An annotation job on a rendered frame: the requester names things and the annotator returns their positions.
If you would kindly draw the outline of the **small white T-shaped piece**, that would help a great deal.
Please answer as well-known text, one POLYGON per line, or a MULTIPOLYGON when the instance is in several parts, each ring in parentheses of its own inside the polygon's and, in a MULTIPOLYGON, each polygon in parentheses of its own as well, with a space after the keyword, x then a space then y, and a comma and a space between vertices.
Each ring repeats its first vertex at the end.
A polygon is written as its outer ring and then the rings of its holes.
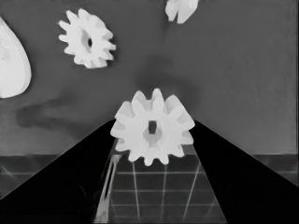
POLYGON ((169 21, 184 23, 198 8, 199 0, 167 0, 165 14, 169 21))

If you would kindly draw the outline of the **small white toothed gear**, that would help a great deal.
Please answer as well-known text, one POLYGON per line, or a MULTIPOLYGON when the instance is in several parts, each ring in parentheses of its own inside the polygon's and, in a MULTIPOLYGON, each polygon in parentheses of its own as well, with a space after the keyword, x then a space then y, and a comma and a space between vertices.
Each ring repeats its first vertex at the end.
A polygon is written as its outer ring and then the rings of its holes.
POLYGON ((118 139, 118 152, 129 151, 128 161, 143 158, 146 166, 155 160, 167 165, 170 156, 185 156, 182 147, 193 144, 190 130, 194 126, 193 118, 177 96, 172 94, 164 99, 156 88, 150 99, 137 91, 132 101, 121 104, 110 135, 118 139))
POLYGON ((107 62, 115 59, 111 51, 117 46, 110 42, 114 34, 98 16, 83 8, 78 13, 68 9, 65 14, 68 22, 58 21, 65 30, 64 35, 58 35, 67 44, 64 53, 72 55, 75 64, 87 69, 107 67, 107 62))

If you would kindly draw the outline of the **white round carrier with pins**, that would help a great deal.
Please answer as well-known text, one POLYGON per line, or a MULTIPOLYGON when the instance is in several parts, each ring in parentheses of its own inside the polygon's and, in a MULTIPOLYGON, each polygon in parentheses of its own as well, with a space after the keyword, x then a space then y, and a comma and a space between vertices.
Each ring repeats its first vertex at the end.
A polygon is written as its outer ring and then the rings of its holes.
POLYGON ((23 94, 32 81, 30 60, 21 41, 0 17, 0 98, 23 94))

